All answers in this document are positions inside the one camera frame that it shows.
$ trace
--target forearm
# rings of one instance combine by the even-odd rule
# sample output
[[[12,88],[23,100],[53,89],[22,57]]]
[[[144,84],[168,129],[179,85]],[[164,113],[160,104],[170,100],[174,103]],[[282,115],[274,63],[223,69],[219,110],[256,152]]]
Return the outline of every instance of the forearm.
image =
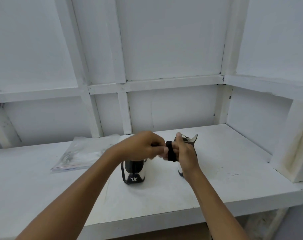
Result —
[[[214,240],[248,240],[236,218],[230,213],[201,170],[188,180]]]
[[[102,188],[120,161],[115,150],[107,150],[50,203],[17,239],[77,239]]]

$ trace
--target black strap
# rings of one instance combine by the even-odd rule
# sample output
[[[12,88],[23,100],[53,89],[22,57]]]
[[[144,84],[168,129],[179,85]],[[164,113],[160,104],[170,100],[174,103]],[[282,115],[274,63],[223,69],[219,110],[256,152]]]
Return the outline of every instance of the black strap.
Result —
[[[173,152],[172,141],[166,141],[166,147],[168,147],[168,161],[176,162],[176,154]]]

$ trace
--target vertical beam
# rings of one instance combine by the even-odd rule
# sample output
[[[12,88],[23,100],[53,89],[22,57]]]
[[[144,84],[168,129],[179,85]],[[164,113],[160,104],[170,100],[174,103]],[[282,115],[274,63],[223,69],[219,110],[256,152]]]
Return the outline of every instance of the vertical beam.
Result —
[[[20,137],[2,107],[0,107],[0,144],[3,148],[22,146]]]
[[[105,10],[115,82],[117,84],[126,83],[124,56],[121,44],[116,0],[105,0]]]
[[[249,0],[231,0],[229,24],[221,64],[222,75],[234,75],[236,73],[248,5]]]
[[[290,181],[303,181],[303,102],[293,101],[270,164]]]
[[[285,217],[288,208],[251,214],[245,231],[252,240],[271,240]]]
[[[120,106],[120,114],[123,120],[123,128],[124,134],[129,135],[132,134],[132,126],[131,126],[131,119],[130,119],[130,110],[129,110],[129,103],[128,97],[126,92],[118,92],[118,101]]]
[[[86,108],[89,127],[93,138],[102,137],[100,118],[95,98],[90,96],[88,85],[90,85],[89,72],[86,64],[74,8],[71,0],[55,0],[56,9],[63,35],[66,40],[71,63],[80,90],[81,100]]]
[[[233,87],[229,85],[217,85],[217,97],[215,105],[214,124],[226,124]]]

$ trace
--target white table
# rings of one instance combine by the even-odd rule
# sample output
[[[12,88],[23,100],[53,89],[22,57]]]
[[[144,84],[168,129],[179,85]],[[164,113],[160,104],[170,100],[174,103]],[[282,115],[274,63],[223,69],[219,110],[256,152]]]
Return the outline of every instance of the white table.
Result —
[[[268,163],[271,155],[231,129],[213,125],[157,132],[193,137],[201,168],[235,215],[303,204],[293,184]],[[85,170],[50,173],[70,142],[0,149],[0,239],[17,236]],[[146,180],[125,185],[120,166],[99,196],[79,239],[108,239],[205,221],[177,162],[146,162]]]

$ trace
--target white wooden beam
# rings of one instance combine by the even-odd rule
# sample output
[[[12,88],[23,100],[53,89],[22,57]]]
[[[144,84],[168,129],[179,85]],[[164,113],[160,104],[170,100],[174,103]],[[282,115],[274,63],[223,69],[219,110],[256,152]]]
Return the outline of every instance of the white wooden beam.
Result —
[[[78,87],[37,91],[0,92],[0,103],[80,96]]]
[[[288,211],[288,207],[251,214],[245,231],[252,240],[271,240]]]
[[[89,72],[72,1],[55,0],[55,4],[79,87],[80,97],[87,110],[89,127],[92,137],[102,137],[103,132],[99,119],[97,104],[95,98],[93,96],[90,96],[87,87],[90,84]]]
[[[270,164],[290,181],[303,181],[303,102],[293,101]]]
[[[22,146],[20,137],[2,107],[0,107],[0,144],[3,148]]]
[[[281,78],[225,75],[224,84],[303,101],[303,82]]]
[[[215,105],[214,124],[226,124],[233,87],[229,85],[217,85],[217,98]]]
[[[132,92],[164,88],[180,88],[203,85],[222,84],[223,76],[191,76],[173,77],[154,80],[128,81],[124,84],[97,84],[88,86],[90,94],[103,94],[115,92]]]
[[[116,0],[105,0],[105,10],[115,81],[117,84],[126,83]]]
[[[118,92],[118,101],[120,106],[120,114],[123,120],[124,135],[132,134],[132,126],[130,119],[130,110],[127,92]]]
[[[222,75],[233,75],[236,73],[240,46],[247,18],[248,5],[249,0],[231,0],[229,24],[221,65]]]

